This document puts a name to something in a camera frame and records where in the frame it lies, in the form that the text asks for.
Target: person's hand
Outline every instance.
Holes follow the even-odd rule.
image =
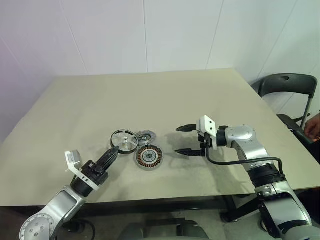
[[[311,139],[320,136],[320,113],[306,122],[304,134]]]

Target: beige tabletop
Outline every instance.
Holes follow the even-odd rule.
[[[232,69],[72,76],[54,81],[1,146],[0,206],[45,205],[73,178],[64,152],[77,149],[82,164],[96,161],[119,129],[155,132],[163,163],[145,171],[134,153],[119,155],[88,202],[253,193],[241,165],[213,165],[174,152],[199,148],[196,132],[175,129],[203,115],[217,126],[252,126],[269,154],[282,159],[293,189],[320,186],[320,165]],[[212,158],[238,159],[225,147]]]

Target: black chair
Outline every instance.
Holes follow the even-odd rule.
[[[307,116],[309,116],[308,111],[315,95],[317,83],[318,81],[314,76],[294,73],[280,73],[266,76],[252,85],[252,88],[255,89],[261,98],[267,94],[278,92],[291,92],[309,95],[302,117],[291,119],[289,116],[284,114],[277,115],[306,148],[308,148],[313,141],[305,136],[302,127],[306,122]],[[299,126],[297,122],[300,120],[302,121],[301,125]]]

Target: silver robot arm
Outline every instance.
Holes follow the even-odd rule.
[[[66,151],[65,160],[76,178],[64,186],[38,213],[22,225],[20,240],[53,240],[60,227],[70,221],[85,204],[86,197],[98,190],[108,178],[107,169],[117,159],[119,147],[108,150],[96,163],[89,160],[80,166],[78,151]]]
[[[256,138],[256,132],[247,125],[228,127],[222,126],[216,131],[215,122],[208,116],[201,117],[197,124],[177,128],[180,132],[196,130],[201,150],[189,148],[176,150],[187,156],[205,156],[211,163],[217,165],[242,164],[248,173],[255,193],[261,204],[258,209],[268,233],[274,238],[284,240],[320,239],[320,229],[312,226],[311,218],[290,187],[282,171]],[[210,158],[209,148],[233,148],[239,161],[218,162]]]

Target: chair backrest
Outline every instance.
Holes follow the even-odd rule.
[[[312,99],[315,95],[317,83],[317,79],[310,75],[295,73],[273,74],[261,79],[258,94],[263,97],[271,93],[291,92],[306,94],[309,95],[309,99]]]

